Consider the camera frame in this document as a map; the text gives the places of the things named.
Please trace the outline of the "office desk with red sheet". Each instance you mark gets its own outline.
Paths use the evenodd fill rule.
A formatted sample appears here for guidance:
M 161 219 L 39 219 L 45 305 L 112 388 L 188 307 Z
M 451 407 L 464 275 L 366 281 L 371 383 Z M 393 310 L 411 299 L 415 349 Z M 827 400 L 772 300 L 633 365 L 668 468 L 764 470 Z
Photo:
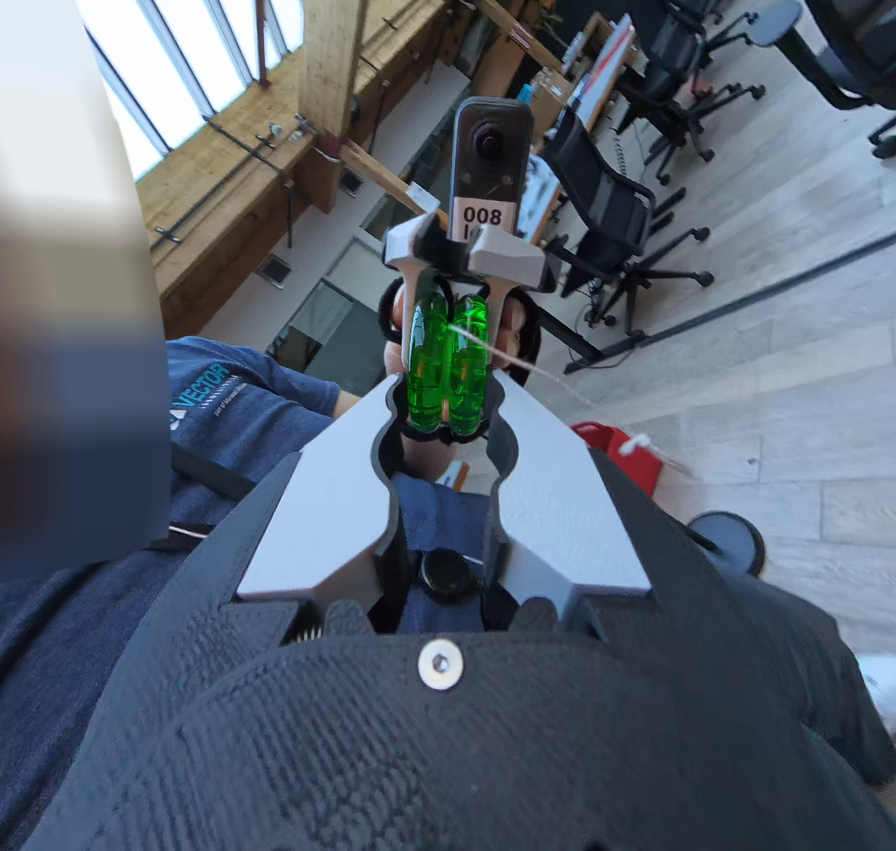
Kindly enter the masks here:
M 636 57 L 636 34 L 629 14 L 624 14 L 599 51 L 598 59 L 566 100 L 566 109 L 591 130 L 609 100 L 623 69 Z

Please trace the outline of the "black office chair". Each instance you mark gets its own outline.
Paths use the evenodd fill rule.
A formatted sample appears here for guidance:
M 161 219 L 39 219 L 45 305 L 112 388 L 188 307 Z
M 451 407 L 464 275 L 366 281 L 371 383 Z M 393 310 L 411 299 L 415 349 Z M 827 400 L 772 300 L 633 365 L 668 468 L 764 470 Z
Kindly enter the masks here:
M 624 298 L 624 333 L 639 341 L 643 330 L 633 325 L 640 289 L 650 289 L 655 280 L 695 281 L 703 288 L 714 282 L 709 271 L 682 272 L 656 269 L 655 265 L 684 241 L 708 240 L 708 227 L 691 228 L 652 253 L 647 242 L 655 233 L 655 216 L 682 198 L 681 188 L 661 204 L 644 185 L 616 171 L 600 154 L 587 128 L 570 108 L 562 112 L 554 135 L 546 140 L 542 158 L 560 183 L 568 202 L 581 218 L 586 233 L 575 251 L 567 236 L 555 236 L 546 251 L 569 265 L 561 296 L 569 297 L 584 286 L 592 287 L 587 324 L 616 323 L 611 309 Z
M 703 26 L 668 0 L 624 1 L 640 49 L 647 58 L 647 67 L 643 74 L 626 68 L 618 78 L 617 88 L 629 107 L 617 133 L 625 132 L 637 119 L 649 121 L 658 130 L 662 139 L 651 147 L 645 164 L 664 153 L 656 178 L 660 185 L 666 186 L 669 182 L 666 167 L 687 140 L 693 141 L 704 162 L 714 158 L 714 151 L 700 141 L 703 117 L 743 95 L 759 100 L 764 97 L 766 87 L 734 83 L 725 84 L 719 90 L 710 87 L 698 92 L 696 81 L 707 65 L 711 50 L 711 41 Z

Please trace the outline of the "black round knob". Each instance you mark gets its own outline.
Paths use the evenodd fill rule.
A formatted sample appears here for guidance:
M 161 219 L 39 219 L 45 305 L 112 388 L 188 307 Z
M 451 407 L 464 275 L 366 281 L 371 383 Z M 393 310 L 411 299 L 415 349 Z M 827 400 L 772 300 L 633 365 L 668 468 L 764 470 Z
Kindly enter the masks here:
M 478 593 L 483 574 L 481 560 L 451 548 L 438 547 L 421 556 L 420 583 L 432 598 L 441 602 L 454 603 Z

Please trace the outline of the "person's white shoe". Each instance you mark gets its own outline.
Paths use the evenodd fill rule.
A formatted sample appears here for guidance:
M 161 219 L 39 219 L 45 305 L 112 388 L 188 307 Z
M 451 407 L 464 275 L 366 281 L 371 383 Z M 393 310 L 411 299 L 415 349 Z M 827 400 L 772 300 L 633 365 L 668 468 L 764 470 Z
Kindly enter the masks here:
M 895 655 L 859 655 L 857 664 L 881 718 L 895 720 Z

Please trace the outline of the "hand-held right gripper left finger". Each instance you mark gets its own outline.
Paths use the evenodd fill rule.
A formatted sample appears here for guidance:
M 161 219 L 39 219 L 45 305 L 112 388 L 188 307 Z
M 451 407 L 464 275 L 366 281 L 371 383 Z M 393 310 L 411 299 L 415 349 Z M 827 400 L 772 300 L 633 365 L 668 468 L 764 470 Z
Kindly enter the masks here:
M 237 596 L 402 605 L 408 548 L 394 475 L 404 466 L 406 393 L 389 376 L 303 449 Z

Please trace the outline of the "large wooden ceiling beam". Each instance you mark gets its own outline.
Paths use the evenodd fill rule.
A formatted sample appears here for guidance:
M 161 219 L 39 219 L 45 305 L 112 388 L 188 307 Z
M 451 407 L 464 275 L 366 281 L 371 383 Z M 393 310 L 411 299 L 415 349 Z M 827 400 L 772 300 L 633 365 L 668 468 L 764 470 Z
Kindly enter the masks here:
M 319 132 L 349 126 L 368 0 L 303 0 L 297 111 Z

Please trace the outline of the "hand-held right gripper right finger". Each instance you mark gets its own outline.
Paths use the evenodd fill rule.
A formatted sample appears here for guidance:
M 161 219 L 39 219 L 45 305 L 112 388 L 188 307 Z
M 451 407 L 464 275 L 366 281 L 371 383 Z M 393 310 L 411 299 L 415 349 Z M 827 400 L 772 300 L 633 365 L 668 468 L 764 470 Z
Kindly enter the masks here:
M 652 584 L 584 440 L 507 374 L 488 381 L 488 597 L 646 598 Z

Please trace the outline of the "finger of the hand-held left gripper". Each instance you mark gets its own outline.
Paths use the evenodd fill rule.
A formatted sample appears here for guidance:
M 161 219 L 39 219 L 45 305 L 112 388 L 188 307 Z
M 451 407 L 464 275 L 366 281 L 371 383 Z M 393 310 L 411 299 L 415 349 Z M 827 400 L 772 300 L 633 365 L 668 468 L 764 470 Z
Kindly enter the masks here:
M 387 377 L 407 371 L 411 348 L 412 323 L 420 295 L 435 288 L 443 277 L 437 266 L 444 253 L 445 230 L 439 213 L 424 214 L 404 222 L 387 234 L 384 264 L 400 275 L 399 290 L 387 308 L 390 325 L 400 331 L 400 342 L 386 342 L 384 361 Z
M 466 280 L 487 288 L 486 341 L 495 368 L 506 368 L 511 377 L 527 377 L 535 371 L 541 347 L 541 310 L 531 297 L 538 290 L 545 268 L 545 254 L 537 246 L 495 226 L 476 229 L 466 248 Z M 504 304 L 517 301 L 524 312 L 517 356 L 498 348 Z

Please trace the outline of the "person's left hand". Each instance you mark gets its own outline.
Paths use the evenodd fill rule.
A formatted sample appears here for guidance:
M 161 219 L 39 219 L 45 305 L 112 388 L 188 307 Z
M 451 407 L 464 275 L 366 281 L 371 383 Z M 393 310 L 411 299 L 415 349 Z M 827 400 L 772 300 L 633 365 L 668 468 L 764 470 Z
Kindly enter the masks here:
M 391 303 L 390 315 L 387 317 L 389 328 L 401 331 L 403 318 L 404 283 L 398 279 Z M 507 352 L 510 357 L 521 359 L 533 344 L 534 323 L 529 319 L 526 304 L 515 297 L 509 296 L 504 301 L 504 307 L 500 320 L 500 329 L 497 334 L 496 347 Z M 400 342 L 388 340 L 384 350 L 385 374 L 387 376 L 401 373 L 404 366 L 401 358 Z M 429 482 L 436 481 L 454 460 L 456 445 L 446 445 L 440 441 L 419 442 L 401 437 L 404 449 L 405 472 L 409 476 L 420 478 Z

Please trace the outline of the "green yoyo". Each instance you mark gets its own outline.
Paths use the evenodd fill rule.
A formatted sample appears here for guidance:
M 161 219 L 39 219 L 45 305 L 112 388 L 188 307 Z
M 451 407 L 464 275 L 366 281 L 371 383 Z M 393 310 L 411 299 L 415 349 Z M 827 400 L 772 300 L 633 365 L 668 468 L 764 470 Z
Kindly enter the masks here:
M 408 362 L 409 422 L 432 433 L 447 427 L 467 438 L 484 414 L 489 352 L 488 304 L 465 295 L 449 314 L 439 291 L 422 296 L 410 323 Z

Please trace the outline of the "wooden post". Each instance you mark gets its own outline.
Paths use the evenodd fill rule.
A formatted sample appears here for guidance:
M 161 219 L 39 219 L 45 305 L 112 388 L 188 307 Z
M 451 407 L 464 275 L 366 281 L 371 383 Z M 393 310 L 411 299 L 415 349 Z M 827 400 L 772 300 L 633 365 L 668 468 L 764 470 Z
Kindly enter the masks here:
M 340 158 L 342 162 L 359 177 L 373 182 L 386 194 L 407 207 L 416 216 L 421 216 L 420 208 L 408 197 L 408 184 L 398 175 L 379 163 L 362 146 L 350 139 L 342 141 Z M 448 228 L 448 217 L 440 208 L 435 214 L 443 229 Z
M 547 49 L 530 28 L 514 18 L 496 0 L 475 0 L 476 8 L 486 16 L 510 42 L 537 61 L 541 67 L 563 74 L 563 62 Z

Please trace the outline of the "red plastic crate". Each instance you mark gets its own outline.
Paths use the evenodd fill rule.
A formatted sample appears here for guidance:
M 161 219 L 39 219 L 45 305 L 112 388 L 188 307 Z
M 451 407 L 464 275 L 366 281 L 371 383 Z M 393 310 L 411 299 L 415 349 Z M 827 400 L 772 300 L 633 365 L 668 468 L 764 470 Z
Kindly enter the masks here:
M 636 441 L 625 431 L 600 422 L 577 422 L 570 427 L 591 449 L 603 452 L 650 498 L 654 496 L 664 463 L 651 450 L 649 440 Z

